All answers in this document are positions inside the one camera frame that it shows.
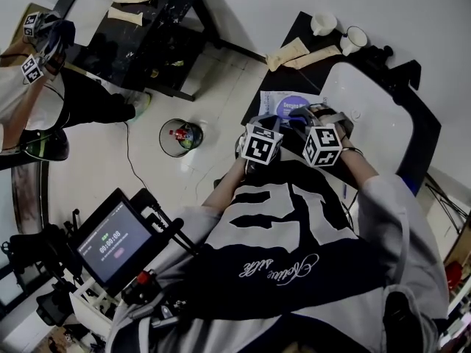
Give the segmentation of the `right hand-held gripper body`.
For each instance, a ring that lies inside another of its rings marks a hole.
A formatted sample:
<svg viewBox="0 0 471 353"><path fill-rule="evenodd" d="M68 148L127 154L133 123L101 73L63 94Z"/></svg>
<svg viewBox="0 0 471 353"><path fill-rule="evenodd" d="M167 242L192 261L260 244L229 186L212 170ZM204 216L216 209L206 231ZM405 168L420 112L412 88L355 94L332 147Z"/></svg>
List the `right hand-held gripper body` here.
<svg viewBox="0 0 471 353"><path fill-rule="evenodd" d="M339 122L313 126L305 124L305 145L302 155L312 168L333 166L341 154L343 139L351 136L353 128Z"/></svg>

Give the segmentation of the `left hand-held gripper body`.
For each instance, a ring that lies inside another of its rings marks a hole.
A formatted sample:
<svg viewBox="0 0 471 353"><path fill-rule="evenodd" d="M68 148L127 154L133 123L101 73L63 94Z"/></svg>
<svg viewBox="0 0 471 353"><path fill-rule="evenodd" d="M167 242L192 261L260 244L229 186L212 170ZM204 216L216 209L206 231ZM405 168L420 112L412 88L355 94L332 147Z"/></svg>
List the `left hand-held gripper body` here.
<svg viewBox="0 0 471 353"><path fill-rule="evenodd" d="M266 129L260 125L247 124L238 139L237 157L246 160L245 173L253 174L262 165L267 166L275 160L283 141L283 134Z"/></svg>

